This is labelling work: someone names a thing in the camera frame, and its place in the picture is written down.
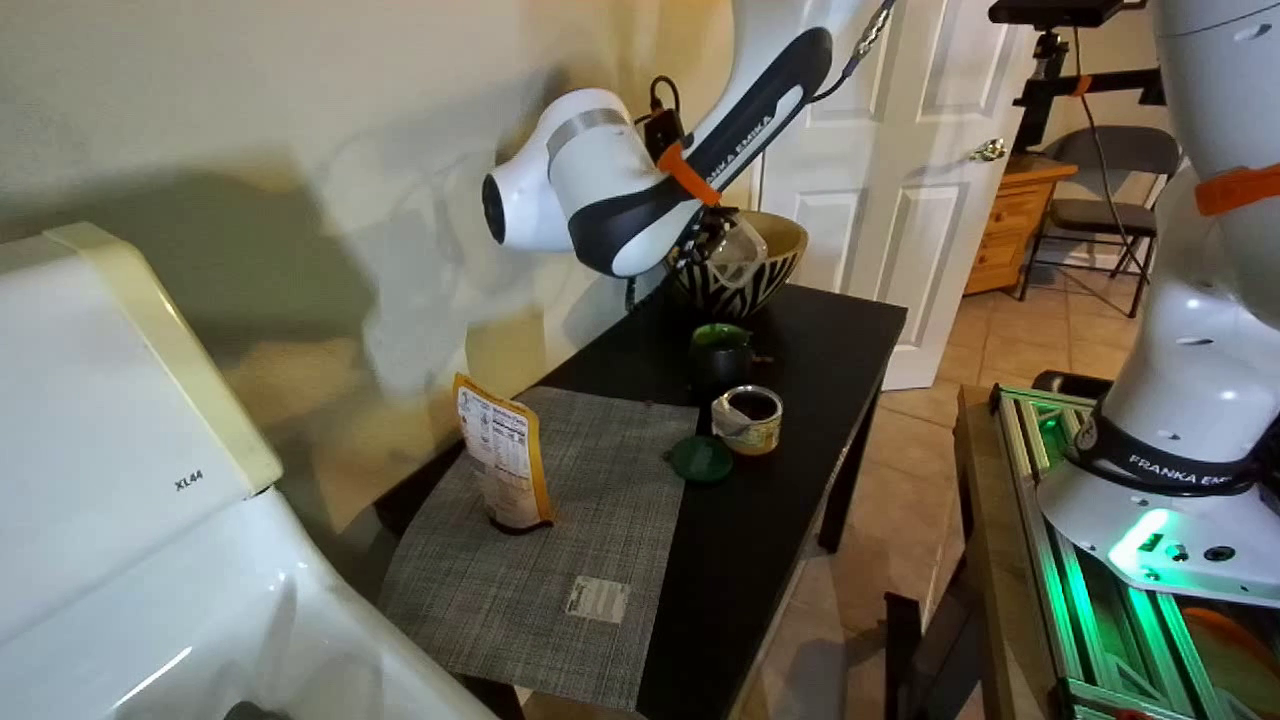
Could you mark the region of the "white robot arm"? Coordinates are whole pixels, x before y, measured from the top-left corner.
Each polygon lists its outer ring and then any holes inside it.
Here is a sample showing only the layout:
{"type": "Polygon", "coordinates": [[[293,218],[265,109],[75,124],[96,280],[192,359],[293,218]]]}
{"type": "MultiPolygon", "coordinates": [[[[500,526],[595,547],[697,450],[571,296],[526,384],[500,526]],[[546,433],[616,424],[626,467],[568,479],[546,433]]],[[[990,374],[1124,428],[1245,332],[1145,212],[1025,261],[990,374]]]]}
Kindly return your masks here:
{"type": "MultiPolygon", "coordinates": [[[[736,0],[736,65],[699,128],[650,153],[606,88],[553,101],[481,183],[494,244],[604,276],[654,266],[718,192],[869,54],[835,27],[894,0],[736,0]]],[[[1182,169],[1156,208],[1137,346],[1040,515],[1137,587],[1280,604],[1280,510],[1253,450],[1280,420],[1280,0],[1156,0],[1182,169]]]]}

